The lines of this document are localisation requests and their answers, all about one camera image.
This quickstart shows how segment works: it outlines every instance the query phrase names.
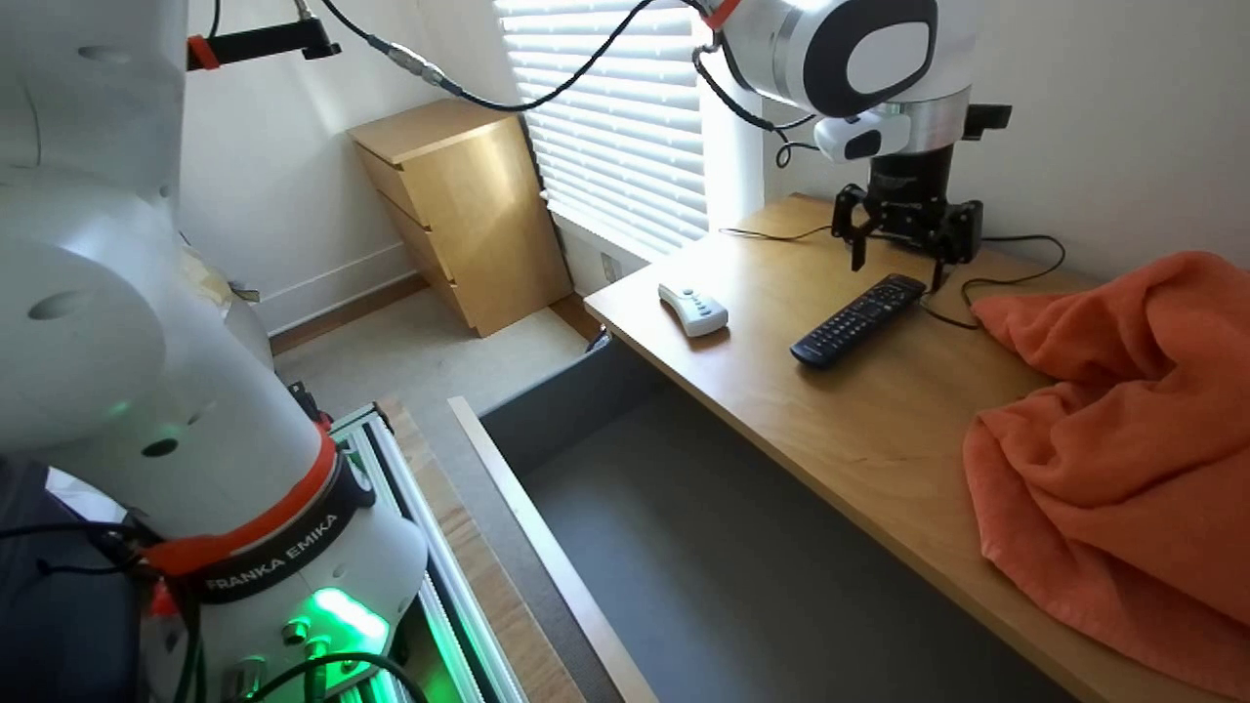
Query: window blinds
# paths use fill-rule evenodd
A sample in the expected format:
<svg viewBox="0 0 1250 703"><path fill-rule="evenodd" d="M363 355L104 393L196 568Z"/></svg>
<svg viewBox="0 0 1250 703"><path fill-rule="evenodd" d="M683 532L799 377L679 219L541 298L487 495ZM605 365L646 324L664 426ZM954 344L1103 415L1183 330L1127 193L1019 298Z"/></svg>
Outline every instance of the window blinds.
<svg viewBox="0 0 1250 703"><path fill-rule="evenodd" d="M497 0L518 96L571 78L638 0ZM558 102L528 113L554 213L646 257L708 230L694 12L646 9Z"/></svg>

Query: desk surface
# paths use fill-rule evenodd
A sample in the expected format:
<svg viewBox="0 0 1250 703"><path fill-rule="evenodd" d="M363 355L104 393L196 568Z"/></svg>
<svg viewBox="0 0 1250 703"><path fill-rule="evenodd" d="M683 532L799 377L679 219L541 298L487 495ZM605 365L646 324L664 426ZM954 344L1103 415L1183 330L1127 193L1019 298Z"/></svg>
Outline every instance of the desk surface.
<svg viewBox="0 0 1250 703"><path fill-rule="evenodd" d="M786 239L824 222L828 203L786 200L742 230ZM832 370L810 376L789 357L798 337L889 269L928 275L928 262L889 245L850 272L828 232L711 232L595 291L588 311L1079 699L1205 699L1064 630L982 559L961 436L975 411L1026 393L1038 376L988 337L927 311L884 326ZM984 251L969 269L1026 265ZM730 330L689 344L657 279L716 291ZM961 311L957 275L932 308Z"/></svg>

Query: black remote control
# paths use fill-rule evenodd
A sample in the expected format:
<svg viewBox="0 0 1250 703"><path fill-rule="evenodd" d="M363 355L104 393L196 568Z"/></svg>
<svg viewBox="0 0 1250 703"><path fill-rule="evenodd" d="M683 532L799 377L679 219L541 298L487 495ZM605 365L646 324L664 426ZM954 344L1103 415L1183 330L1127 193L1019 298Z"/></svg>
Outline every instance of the black remote control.
<svg viewBox="0 0 1250 703"><path fill-rule="evenodd" d="M841 311L804 330L789 355L804 365L832 365L855 341L884 326L889 317L927 298L927 283L901 272L889 272L846 301Z"/></svg>

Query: remote control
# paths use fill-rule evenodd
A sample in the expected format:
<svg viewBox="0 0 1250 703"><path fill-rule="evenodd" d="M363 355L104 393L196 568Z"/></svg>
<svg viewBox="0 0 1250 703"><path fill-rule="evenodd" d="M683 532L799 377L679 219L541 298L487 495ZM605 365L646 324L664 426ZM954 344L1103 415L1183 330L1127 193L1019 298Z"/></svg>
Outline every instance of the remote control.
<svg viewBox="0 0 1250 703"><path fill-rule="evenodd" d="M889 317L927 298L927 283L901 272L889 272L862 288L850 305L804 330L789 355L804 365L832 365L855 341L884 326Z"/></svg>
<svg viewBox="0 0 1250 703"><path fill-rule="evenodd" d="M730 321L726 305L689 283L659 283L659 301L692 341L711 337Z"/></svg>

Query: orange towel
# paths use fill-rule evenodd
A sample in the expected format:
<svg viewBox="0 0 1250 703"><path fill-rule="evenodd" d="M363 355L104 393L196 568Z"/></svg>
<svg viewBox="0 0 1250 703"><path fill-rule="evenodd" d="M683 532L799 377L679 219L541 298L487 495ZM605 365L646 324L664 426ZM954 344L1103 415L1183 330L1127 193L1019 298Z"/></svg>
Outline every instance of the orange towel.
<svg viewBox="0 0 1250 703"><path fill-rule="evenodd" d="M1250 699L1250 269L975 301L1049 386L963 436L982 555L1070 630Z"/></svg>

